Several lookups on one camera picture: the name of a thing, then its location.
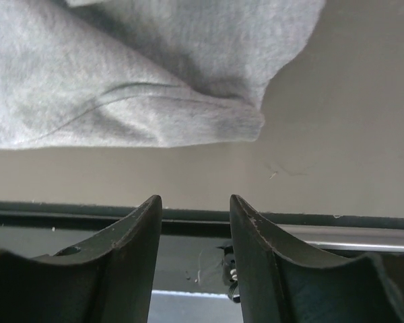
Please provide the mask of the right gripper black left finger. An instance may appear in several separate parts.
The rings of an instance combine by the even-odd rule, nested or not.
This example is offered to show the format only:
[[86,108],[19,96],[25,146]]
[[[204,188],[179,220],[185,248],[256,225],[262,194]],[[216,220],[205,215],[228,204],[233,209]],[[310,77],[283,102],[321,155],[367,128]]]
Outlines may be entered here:
[[162,200],[54,255],[0,249],[0,322],[146,322]]

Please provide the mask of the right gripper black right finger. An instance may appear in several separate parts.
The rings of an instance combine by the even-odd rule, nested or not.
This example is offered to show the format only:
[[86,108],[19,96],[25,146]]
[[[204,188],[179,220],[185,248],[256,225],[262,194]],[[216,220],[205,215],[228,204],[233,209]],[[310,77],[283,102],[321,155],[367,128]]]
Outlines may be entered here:
[[245,322],[404,322],[404,254],[321,250],[237,195],[230,227]]

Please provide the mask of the grey t shirt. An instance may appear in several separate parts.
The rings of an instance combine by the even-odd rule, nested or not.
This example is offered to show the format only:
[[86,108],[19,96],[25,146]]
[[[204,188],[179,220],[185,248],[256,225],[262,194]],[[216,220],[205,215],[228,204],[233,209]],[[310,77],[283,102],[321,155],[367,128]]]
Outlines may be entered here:
[[324,1],[0,1],[0,149],[254,141]]

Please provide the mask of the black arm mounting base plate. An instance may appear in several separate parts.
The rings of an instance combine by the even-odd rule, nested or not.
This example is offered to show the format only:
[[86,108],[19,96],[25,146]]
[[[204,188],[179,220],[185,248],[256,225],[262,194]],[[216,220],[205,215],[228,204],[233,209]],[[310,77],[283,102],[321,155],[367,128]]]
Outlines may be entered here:
[[[35,257],[89,238],[130,207],[0,202],[0,248]],[[292,235],[345,256],[365,251],[404,254],[404,218],[266,213]],[[163,210],[154,287],[224,293],[222,246],[230,239],[226,211]]]

